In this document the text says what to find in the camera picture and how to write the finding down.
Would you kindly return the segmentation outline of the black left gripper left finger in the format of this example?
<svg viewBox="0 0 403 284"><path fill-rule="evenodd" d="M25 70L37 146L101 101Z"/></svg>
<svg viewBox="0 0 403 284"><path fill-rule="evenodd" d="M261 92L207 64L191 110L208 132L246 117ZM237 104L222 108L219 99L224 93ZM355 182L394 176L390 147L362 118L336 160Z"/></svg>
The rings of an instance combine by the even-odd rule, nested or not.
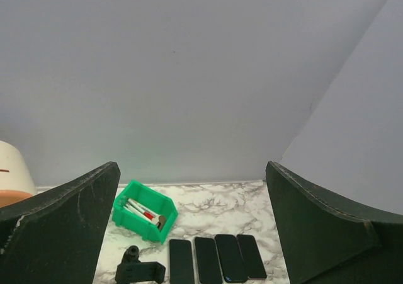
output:
<svg viewBox="0 0 403 284"><path fill-rule="evenodd" d="M106 164L1 209L1 283L92 283L120 180Z"/></svg>

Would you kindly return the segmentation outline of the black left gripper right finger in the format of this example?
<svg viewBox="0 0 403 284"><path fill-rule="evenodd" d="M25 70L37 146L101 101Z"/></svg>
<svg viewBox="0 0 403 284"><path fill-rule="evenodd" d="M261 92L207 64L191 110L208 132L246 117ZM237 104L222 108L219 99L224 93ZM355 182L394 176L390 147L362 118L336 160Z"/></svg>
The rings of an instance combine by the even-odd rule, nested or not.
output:
<svg viewBox="0 0 403 284"><path fill-rule="evenodd" d="M266 184L290 283L402 283L402 216L355 202L277 162Z"/></svg>

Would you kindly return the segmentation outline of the pink-edged black phone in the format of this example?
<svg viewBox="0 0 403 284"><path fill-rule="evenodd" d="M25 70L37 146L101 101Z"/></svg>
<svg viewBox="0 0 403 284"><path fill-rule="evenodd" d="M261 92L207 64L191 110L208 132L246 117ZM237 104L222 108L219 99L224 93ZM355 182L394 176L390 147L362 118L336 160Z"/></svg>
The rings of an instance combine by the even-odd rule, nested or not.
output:
<svg viewBox="0 0 403 284"><path fill-rule="evenodd" d="M237 234L242 260L250 280L267 279L266 270L256 239L252 235Z"/></svg>

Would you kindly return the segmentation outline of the black tall phone stand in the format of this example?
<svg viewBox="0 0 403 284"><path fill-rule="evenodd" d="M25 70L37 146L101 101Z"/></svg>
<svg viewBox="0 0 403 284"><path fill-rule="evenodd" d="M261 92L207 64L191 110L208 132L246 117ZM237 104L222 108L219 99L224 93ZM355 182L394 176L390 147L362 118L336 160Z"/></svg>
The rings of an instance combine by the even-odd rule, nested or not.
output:
<svg viewBox="0 0 403 284"><path fill-rule="evenodd" d="M139 248L130 246L123 254L121 263L117 266L116 283L138 283L154 281L163 283L166 267L157 261L141 262Z"/></svg>

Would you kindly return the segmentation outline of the silver-edged phone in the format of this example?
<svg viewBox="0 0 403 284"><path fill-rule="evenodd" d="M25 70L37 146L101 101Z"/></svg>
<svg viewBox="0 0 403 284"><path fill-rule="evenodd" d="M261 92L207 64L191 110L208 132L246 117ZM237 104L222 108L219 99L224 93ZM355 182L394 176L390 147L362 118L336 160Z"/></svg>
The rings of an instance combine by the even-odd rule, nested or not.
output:
<svg viewBox="0 0 403 284"><path fill-rule="evenodd" d="M222 274L215 241L208 237L195 237L198 280L201 284L222 284Z"/></svg>

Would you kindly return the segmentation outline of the beige orange drawer box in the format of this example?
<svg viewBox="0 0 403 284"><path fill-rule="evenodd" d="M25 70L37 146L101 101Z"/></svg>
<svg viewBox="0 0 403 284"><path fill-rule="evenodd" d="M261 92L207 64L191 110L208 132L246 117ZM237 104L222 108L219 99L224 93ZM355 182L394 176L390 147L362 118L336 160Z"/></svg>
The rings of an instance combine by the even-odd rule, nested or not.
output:
<svg viewBox="0 0 403 284"><path fill-rule="evenodd" d="M26 162L13 145L1 141L1 208L37 194Z"/></svg>

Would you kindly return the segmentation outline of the items inside green bin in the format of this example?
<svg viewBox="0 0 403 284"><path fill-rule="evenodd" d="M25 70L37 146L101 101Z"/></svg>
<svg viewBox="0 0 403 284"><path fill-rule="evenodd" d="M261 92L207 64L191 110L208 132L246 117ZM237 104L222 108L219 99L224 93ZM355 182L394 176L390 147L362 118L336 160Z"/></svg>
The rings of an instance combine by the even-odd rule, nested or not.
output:
<svg viewBox="0 0 403 284"><path fill-rule="evenodd" d="M159 231L163 230L166 224L166 217L160 214L155 213L149 208L143 206L139 202L129 198L124 204L124 208L137 215L138 217L154 224Z"/></svg>

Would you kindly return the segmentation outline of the green plastic bin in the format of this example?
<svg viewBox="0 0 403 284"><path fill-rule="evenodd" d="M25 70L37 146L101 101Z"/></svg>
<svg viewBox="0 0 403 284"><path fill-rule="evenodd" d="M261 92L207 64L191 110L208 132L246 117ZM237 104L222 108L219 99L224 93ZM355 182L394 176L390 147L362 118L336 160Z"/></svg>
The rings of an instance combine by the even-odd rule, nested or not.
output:
<svg viewBox="0 0 403 284"><path fill-rule="evenodd" d="M163 244L178 217L172 199L138 181L131 181L113 204L112 220L146 241Z"/></svg>

